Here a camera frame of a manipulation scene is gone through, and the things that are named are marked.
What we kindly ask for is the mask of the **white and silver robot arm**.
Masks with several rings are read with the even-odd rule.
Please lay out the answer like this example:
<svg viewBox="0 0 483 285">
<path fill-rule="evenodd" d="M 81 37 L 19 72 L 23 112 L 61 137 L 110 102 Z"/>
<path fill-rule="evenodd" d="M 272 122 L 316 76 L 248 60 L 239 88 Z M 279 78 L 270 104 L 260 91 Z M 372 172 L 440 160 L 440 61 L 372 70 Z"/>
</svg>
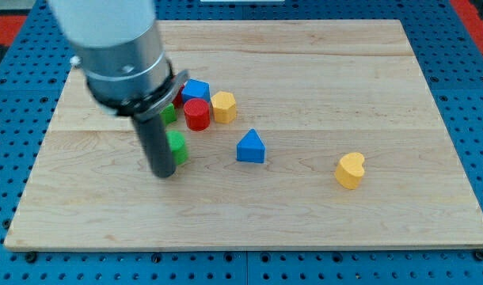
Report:
<svg viewBox="0 0 483 285">
<path fill-rule="evenodd" d="M 117 116 L 159 114 L 189 79 L 173 72 L 152 0 L 49 0 L 94 99 Z"/>
</svg>

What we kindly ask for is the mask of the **red block behind arm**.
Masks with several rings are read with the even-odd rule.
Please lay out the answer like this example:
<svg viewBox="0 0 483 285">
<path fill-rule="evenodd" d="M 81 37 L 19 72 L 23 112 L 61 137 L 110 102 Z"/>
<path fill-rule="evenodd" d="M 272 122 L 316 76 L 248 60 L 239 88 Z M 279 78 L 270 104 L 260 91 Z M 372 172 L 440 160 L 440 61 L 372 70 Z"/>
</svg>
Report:
<svg viewBox="0 0 483 285">
<path fill-rule="evenodd" d="M 173 99 L 174 108 L 181 108 L 183 106 L 183 98 L 182 98 L 183 89 L 184 89 L 184 85 L 182 85 L 179 88 L 176 97 Z"/>
</svg>

